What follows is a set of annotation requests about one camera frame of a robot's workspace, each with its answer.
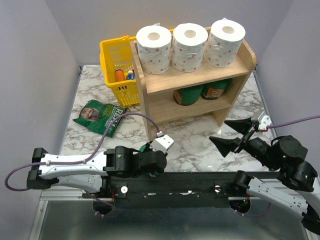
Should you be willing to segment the green brown roll front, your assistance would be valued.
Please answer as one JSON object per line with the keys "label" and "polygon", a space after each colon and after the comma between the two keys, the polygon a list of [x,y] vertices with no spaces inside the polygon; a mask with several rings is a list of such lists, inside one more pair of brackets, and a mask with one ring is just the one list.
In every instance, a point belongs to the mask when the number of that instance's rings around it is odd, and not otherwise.
{"label": "green brown roll front", "polygon": [[209,82],[203,85],[203,89],[201,91],[201,96],[205,100],[216,100],[223,95],[223,92],[227,88],[229,79]]}

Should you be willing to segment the floral paper towel roll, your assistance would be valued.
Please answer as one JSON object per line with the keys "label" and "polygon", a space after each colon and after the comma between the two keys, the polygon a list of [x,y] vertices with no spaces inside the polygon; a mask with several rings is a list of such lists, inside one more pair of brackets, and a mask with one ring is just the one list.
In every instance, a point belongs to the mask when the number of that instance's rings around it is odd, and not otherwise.
{"label": "floral paper towel roll", "polygon": [[171,32],[160,25],[141,28],[136,34],[138,57],[145,73],[159,75],[169,69]]}
{"label": "floral paper towel roll", "polygon": [[223,18],[215,21],[210,28],[204,59],[216,68],[229,67],[245,35],[245,28],[233,20]]}
{"label": "floral paper towel roll", "polygon": [[183,73],[192,73],[201,67],[208,39],[207,30],[195,23],[179,24],[173,30],[172,66]]}

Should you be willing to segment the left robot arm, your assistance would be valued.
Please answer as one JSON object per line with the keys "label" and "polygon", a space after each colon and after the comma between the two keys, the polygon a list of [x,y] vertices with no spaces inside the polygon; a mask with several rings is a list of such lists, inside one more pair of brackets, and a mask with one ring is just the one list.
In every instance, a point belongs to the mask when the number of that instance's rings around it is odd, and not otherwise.
{"label": "left robot arm", "polygon": [[104,198],[111,185],[103,177],[136,178],[143,174],[163,173],[167,154],[161,150],[138,151],[117,146],[98,152],[93,158],[86,155],[54,155],[44,148],[36,148],[32,155],[26,187],[46,190],[51,186],[65,186],[96,193]]}

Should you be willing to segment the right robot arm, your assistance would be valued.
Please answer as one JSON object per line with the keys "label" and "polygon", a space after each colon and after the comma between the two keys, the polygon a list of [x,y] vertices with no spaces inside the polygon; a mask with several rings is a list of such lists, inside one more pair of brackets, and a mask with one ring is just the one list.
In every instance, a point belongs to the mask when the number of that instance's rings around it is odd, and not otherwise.
{"label": "right robot arm", "polygon": [[210,136],[223,157],[230,152],[246,151],[270,171],[278,171],[277,179],[287,188],[302,196],[298,200],[276,188],[267,186],[261,179],[239,170],[230,183],[229,191],[236,196],[259,197],[287,209],[301,221],[305,229],[320,233],[320,180],[318,172],[305,160],[308,149],[291,135],[280,136],[270,144],[254,133],[272,129],[271,118],[264,112],[242,120],[226,120],[225,124],[242,134],[242,138],[223,139]]}

